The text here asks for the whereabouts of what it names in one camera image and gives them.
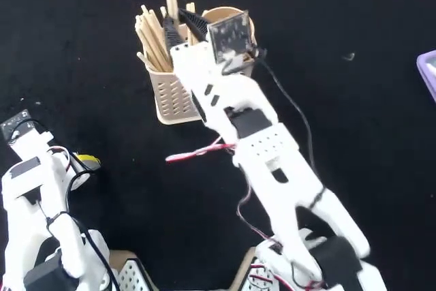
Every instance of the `purple container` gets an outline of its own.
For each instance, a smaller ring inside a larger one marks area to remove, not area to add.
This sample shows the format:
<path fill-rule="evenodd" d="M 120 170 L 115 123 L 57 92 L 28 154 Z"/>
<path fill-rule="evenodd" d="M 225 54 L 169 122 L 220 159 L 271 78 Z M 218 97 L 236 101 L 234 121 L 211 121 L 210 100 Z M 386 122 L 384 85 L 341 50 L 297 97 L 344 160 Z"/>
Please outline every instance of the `purple container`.
<path fill-rule="evenodd" d="M 436 50 L 420 55 L 416 64 L 422 79 L 436 102 Z"/>

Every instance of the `black cloth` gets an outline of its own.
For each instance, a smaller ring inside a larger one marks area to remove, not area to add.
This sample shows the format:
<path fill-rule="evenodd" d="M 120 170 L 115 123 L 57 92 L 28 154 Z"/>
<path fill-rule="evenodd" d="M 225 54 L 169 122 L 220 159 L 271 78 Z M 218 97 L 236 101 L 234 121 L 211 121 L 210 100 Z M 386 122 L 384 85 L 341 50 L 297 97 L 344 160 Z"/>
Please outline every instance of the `black cloth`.
<path fill-rule="evenodd" d="M 188 1 L 199 13 L 250 11 L 311 123 L 321 179 L 371 244 L 369 262 L 389 290 L 430 286 L 436 109 L 416 57 L 436 48 L 432 0 L 178 0 Z M 1 121 L 28 108 L 66 146 L 102 160 L 104 176 L 73 192 L 72 211 L 110 248 L 136 252 L 160 288 L 227 288 L 260 242 L 235 213 L 245 182 L 225 152 L 165 163 L 216 134 L 158 122 L 136 58 L 143 3 L 158 10 L 164 0 L 0 0 Z M 306 155 L 296 111 L 260 67 L 254 78 Z M 0 158 L 1 172 L 17 162 L 1 142 Z M 243 212 L 270 233 L 257 199 Z M 2 248 L 6 231 L 2 212 Z"/>

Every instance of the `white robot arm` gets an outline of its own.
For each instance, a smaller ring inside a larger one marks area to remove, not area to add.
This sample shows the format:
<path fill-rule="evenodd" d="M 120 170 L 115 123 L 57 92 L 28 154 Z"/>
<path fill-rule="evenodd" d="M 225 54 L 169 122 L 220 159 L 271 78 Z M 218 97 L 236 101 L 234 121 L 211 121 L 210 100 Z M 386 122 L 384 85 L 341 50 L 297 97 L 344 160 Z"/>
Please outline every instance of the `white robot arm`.
<path fill-rule="evenodd" d="M 22 161 L 2 178 L 3 206 L 7 211 L 9 242 L 5 250 L 4 290 L 82 290 L 108 288 L 106 261 L 109 249 L 96 230 L 83 238 L 77 223 L 67 215 L 66 193 L 89 174 L 63 147 L 50 147 L 50 132 L 40 134 L 27 111 L 2 124 L 3 135 Z M 53 236 L 60 247 L 52 258 L 35 266 L 41 244 Z"/>
<path fill-rule="evenodd" d="M 181 15 L 191 28 L 192 14 L 181 10 Z M 324 281 L 329 290 L 385 290 L 378 270 L 360 261 L 370 251 L 362 231 L 312 171 L 258 84 L 242 74 L 245 53 L 257 52 L 248 20 L 248 13 L 243 13 L 207 25 L 206 35 L 193 29 L 201 40 L 194 46 L 177 39 L 170 18 L 164 26 L 175 75 L 191 94 L 205 126 L 215 130 L 226 144 L 234 144 L 233 163 L 244 172 L 270 217 L 275 239 L 283 246 L 280 255 L 260 246 L 258 255 L 272 271 L 287 277 L 294 290 L 300 288 L 290 279 L 291 274 Z M 309 252 L 298 232 L 297 206 L 312 210 L 337 237 Z M 356 272 L 331 272 L 326 267 L 341 264 L 355 264 Z M 358 281 L 356 288 L 353 282 L 348 288 L 345 282 L 341 285 L 350 278 Z"/>

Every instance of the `beige utensil holder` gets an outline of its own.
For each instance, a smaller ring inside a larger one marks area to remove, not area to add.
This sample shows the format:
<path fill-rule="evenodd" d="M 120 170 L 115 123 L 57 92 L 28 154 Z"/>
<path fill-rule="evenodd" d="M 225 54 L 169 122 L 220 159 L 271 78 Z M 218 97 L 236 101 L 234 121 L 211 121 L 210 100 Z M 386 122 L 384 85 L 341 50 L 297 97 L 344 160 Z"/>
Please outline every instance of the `beige utensil holder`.
<path fill-rule="evenodd" d="M 232 7 L 217 7 L 212 10 L 203 12 L 203 17 L 211 22 L 217 22 L 231 15 L 241 13 L 241 10 Z M 251 37 L 254 38 L 254 24 L 250 19 Z M 187 37 L 186 25 L 181 25 L 179 29 L 183 37 Z M 172 72 L 156 72 L 150 67 L 149 71 L 151 84 L 155 93 L 156 113 L 159 121 L 166 125 L 186 123 L 197 121 L 200 116 L 197 113 L 196 107 L 192 104 L 190 94 L 186 92 L 183 85 Z M 244 70 L 243 74 L 250 76 L 253 67 L 250 66 Z"/>

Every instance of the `yellow component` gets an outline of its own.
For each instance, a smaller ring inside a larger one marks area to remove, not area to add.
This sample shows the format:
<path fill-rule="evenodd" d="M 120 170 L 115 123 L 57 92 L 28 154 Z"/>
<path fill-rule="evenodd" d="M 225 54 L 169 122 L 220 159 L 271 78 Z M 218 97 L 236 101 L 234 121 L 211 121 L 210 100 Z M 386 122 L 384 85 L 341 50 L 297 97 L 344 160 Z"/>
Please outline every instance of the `yellow component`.
<path fill-rule="evenodd" d="M 90 161 L 90 162 L 96 162 L 99 165 L 101 165 L 102 163 L 100 162 L 100 159 L 91 156 L 91 155 L 77 155 L 77 158 L 81 161 L 81 162 L 86 162 L 86 161 Z"/>

